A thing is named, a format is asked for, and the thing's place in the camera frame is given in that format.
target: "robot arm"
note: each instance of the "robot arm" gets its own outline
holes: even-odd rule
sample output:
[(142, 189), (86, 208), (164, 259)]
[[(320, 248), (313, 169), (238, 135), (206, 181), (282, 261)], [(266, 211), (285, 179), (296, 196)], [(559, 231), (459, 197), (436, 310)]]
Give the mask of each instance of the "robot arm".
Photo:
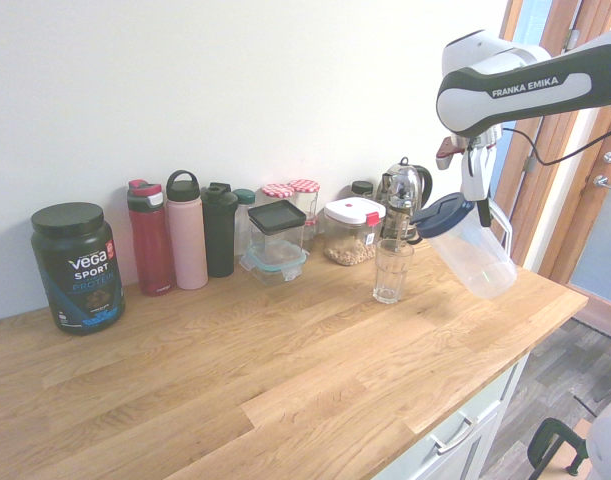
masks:
[[(443, 51), (436, 110), (452, 136), (436, 155), (438, 168), (447, 169), (455, 153), (464, 154), (462, 192), (478, 203), (481, 224), (489, 226), (495, 207), (489, 186), (502, 122), (607, 105), (611, 31), (553, 59), (541, 47), (474, 32)], [(511, 232), (509, 222), (503, 227)]]
[[(458, 42), (489, 41), (483, 34)], [(611, 31), (554, 59), (504, 43), (512, 47), (458, 70), (445, 72), (444, 63), (436, 109), (454, 134), (473, 138), (506, 121), (611, 105)]]

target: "black lid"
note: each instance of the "black lid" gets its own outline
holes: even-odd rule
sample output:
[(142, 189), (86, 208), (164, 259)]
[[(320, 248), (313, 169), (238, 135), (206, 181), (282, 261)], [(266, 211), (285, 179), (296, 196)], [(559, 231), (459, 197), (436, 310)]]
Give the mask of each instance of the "black lid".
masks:
[[(177, 177), (188, 174), (191, 180), (176, 180)], [(201, 196), (201, 188), (196, 176), (187, 170), (176, 170), (167, 180), (165, 187), (167, 199), (172, 202), (191, 202)]]
[(357, 180), (352, 183), (352, 192), (357, 195), (365, 195), (366, 193), (372, 193), (374, 191), (374, 184), (371, 182), (364, 182)]
[(203, 209), (206, 212), (221, 214), (233, 213), (238, 208), (238, 197), (225, 187), (207, 187), (201, 194)]
[(465, 200), (462, 193), (451, 193), (416, 212), (410, 223), (416, 225), (421, 238), (437, 237), (464, 219), (475, 205), (474, 202)]
[(232, 191), (232, 187), (229, 185), (229, 183), (212, 182), (209, 184), (209, 186), (210, 187), (223, 187), (226, 192)]
[(61, 203), (32, 215), (34, 231), (48, 237), (80, 237), (103, 226), (103, 209), (93, 203)]
[(247, 213), (251, 222), (265, 235), (274, 235), (288, 228), (303, 226), (307, 218), (307, 215), (289, 200), (279, 200), (250, 208)]

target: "black water bottle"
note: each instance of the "black water bottle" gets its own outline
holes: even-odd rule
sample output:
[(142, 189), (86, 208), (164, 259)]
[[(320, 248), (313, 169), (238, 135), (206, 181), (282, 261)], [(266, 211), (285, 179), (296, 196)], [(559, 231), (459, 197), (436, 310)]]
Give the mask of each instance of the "black water bottle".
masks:
[(227, 277), (234, 273), (234, 214), (238, 197), (229, 185), (212, 183), (201, 198), (207, 274), (215, 278)]

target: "floor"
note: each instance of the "floor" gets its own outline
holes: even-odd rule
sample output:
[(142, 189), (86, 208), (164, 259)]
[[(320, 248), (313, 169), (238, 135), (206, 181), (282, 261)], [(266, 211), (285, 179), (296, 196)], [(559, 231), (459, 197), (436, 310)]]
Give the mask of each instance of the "floor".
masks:
[(527, 480), (527, 445), (547, 417), (574, 427), (611, 402), (611, 339), (572, 319), (536, 347), (483, 467), (481, 480)]

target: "protein powder container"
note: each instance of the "protein powder container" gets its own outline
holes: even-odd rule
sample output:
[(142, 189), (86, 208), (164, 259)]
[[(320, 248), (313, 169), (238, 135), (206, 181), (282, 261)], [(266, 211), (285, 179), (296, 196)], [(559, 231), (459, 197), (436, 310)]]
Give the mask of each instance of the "protein powder container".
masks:
[(87, 335), (125, 310), (112, 229), (93, 203), (62, 203), (32, 215), (32, 247), (56, 326)]

